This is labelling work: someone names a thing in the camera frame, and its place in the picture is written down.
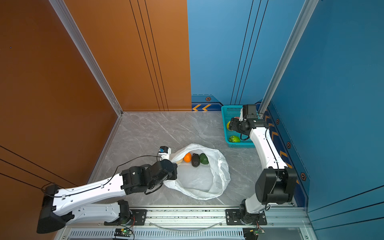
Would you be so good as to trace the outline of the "pale round fruit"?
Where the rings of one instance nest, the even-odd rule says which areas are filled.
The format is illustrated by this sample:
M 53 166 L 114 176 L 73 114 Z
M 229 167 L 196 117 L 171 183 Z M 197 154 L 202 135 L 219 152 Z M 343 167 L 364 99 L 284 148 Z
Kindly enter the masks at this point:
M 184 160 L 181 159 L 181 160 L 177 161 L 176 164 L 179 165 L 179 164 L 182 164 L 183 162 L 184 162 Z

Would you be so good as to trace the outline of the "green lime fruit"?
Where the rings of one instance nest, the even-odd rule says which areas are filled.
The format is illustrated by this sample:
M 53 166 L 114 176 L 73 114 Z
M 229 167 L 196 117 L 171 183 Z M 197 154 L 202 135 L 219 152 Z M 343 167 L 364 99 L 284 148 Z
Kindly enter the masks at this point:
M 230 136 L 229 137 L 229 142 L 230 143 L 240 143 L 241 139 L 238 136 Z

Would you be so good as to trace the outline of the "orange fruit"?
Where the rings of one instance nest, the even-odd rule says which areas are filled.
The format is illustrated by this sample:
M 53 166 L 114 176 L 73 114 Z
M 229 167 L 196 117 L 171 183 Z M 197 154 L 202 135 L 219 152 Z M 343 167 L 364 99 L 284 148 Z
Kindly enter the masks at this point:
M 192 154 L 191 153 L 187 153 L 184 157 L 183 157 L 183 161 L 185 163 L 190 163 L 192 161 Z

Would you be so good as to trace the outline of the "dark avocado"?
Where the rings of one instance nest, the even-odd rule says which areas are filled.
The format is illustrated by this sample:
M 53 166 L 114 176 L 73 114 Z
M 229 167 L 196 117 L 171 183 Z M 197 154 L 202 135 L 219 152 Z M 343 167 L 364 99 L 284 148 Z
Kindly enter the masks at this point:
M 193 167 L 197 168 L 200 165 L 200 156 L 198 154 L 193 154 L 191 159 L 191 164 Z

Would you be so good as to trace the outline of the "white plastic bag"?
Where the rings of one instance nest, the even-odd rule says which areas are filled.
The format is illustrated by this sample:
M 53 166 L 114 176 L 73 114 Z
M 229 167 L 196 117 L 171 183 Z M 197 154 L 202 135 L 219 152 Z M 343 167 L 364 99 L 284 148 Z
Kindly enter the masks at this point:
M 178 165 L 177 179 L 167 180 L 164 185 L 196 200 L 206 201 L 221 196 L 231 181 L 229 164 L 224 155 L 216 149 L 190 144 L 172 153 L 170 161 L 176 163 L 187 153 L 204 153 L 209 159 L 209 164 L 200 164 L 195 168 L 191 163 L 183 162 Z

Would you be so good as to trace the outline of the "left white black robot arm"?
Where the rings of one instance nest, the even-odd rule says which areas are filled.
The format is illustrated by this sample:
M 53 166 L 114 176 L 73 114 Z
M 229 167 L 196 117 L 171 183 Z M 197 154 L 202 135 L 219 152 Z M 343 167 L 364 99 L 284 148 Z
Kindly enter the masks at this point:
M 177 179 L 177 168 L 176 163 L 164 159 L 153 165 L 130 167 L 111 178 L 72 189 L 50 185 L 43 191 L 37 233 L 53 233 L 67 224 L 90 220 L 103 221 L 106 226 L 130 224 L 133 214 L 127 201 L 110 205 L 97 202 L 135 193 L 154 193 L 164 181 Z

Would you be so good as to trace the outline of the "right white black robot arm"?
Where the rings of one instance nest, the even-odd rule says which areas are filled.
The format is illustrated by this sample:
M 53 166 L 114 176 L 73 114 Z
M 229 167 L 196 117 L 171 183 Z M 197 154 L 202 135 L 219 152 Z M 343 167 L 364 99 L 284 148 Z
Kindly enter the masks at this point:
M 238 218 L 245 225 L 258 225 L 265 211 L 274 205 L 292 201 L 297 173 L 280 157 L 272 132 L 255 104 L 243 105 L 239 118 L 232 118 L 229 130 L 250 139 L 259 155 L 263 171 L 255 184 L 255 193 L 242 201 Z

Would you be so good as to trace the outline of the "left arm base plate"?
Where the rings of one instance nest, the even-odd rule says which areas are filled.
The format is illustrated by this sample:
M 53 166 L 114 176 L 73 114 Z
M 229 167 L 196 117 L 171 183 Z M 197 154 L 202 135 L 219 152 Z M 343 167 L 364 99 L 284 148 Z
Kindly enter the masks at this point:
M 144 226 L 147 218 L 147 210 L 130 210 L 128 217 L 118 217 L 112 222 L 104 222 L 104 226 Z

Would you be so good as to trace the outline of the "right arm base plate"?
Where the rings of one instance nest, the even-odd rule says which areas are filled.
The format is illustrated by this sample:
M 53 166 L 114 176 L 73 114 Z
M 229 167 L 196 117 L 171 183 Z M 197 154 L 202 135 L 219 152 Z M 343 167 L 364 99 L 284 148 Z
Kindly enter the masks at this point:
M 266 226 L 268 224 L 265 213 L 242 214 L 239 209 L 226 209 L 225 217 L 228 226 Z

